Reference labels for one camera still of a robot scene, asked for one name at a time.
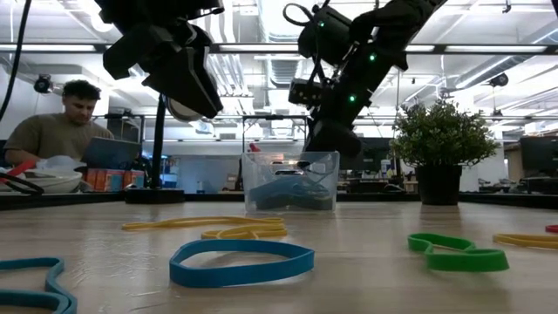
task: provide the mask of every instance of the black stand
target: black stand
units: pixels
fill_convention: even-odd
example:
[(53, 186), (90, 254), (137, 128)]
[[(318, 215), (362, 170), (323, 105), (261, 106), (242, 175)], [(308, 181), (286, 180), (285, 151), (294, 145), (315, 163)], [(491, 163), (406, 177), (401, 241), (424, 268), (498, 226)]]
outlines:
[(163, 150), (163, 133), (165, 127), (165, 97), (159, 96), (157, 118), (155, 120), (155, 139), (153, 143), (153, 167), (149, 188), (130, 188), (124, 192), (128, 204), (175, 204), (184, 202), (184, 191), (162, 188), (160, 186), (160, 161)]

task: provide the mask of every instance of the olive t-shirt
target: olive t-shirt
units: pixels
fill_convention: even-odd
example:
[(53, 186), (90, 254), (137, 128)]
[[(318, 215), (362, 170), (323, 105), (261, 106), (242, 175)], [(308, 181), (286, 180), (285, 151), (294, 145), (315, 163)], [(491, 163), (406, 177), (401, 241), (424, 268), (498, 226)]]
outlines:
[(93, 137), (114, 138), (109, 130), (92, 121), (78, 126), (63, 113), (40, 114), (20, 123), (3, 149), (21, 149), (42, 159), (64, 155), (81, 160)]

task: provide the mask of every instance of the black pot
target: black pot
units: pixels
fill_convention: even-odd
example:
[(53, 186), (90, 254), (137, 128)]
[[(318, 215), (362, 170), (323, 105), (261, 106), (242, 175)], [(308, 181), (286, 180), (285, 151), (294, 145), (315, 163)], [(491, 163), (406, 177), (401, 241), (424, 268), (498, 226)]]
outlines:
[(417, 167), (418, 192), (425, 205), (457, 205), (461, 166)]

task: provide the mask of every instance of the green leaves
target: green leaves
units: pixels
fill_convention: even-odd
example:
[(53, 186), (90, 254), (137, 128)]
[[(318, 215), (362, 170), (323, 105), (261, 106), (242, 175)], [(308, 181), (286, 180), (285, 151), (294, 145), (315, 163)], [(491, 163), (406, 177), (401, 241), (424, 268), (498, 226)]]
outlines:
[(499, 146), (479, 114), (460, 113), (457, 104), (438, 100), (433, 106), (402, 106), (393, 129), (399, 135), (391, 150), (405, 163), (475, 165)]

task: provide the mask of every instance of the clear plastic bin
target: clear plastic bin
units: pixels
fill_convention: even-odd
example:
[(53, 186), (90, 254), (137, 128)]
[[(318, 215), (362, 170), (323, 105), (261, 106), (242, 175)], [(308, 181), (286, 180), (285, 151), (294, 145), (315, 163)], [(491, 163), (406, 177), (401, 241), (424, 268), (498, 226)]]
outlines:
[(333, 210), (339, 153), (242, 155), (247, 211)]

